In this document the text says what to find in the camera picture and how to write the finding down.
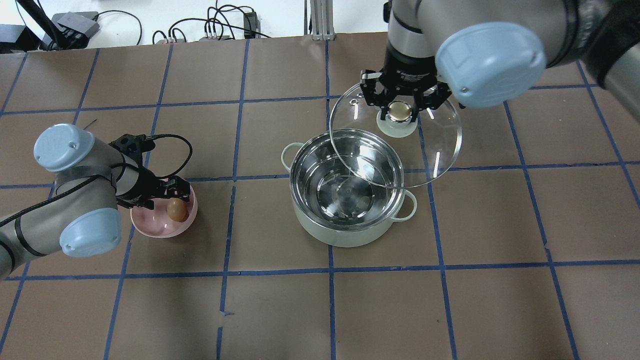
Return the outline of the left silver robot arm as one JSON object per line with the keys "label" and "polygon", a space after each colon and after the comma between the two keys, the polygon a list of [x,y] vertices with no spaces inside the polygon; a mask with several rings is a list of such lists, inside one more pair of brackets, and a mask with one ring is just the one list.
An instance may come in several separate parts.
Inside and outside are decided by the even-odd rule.
{"label": "left silver robot arm", "polygon": [[55,174],[54,196],[1,219],[0,271],[4,280],[27,262],[62,251],[73,258],[102,255],[122,240],[119,207],[160,208],[178,199],[197,213],[194,189],[176,172],[159,176],[143,163],[163,134],[124,134],[105,143],[70,123],[39,135],[33,156]]}

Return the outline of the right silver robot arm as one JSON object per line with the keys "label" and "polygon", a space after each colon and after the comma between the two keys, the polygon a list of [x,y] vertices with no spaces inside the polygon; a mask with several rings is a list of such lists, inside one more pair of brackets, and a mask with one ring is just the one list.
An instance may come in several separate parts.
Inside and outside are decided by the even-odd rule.
{"label": "right silver robot arm", "polygon": [[364,70],[366,104],[383,114],[409,96],[411,118],[455,96],[486,109],[528,91],[546,69],[581,61],[639,118],[637,0],[389,0],[384,66]]}

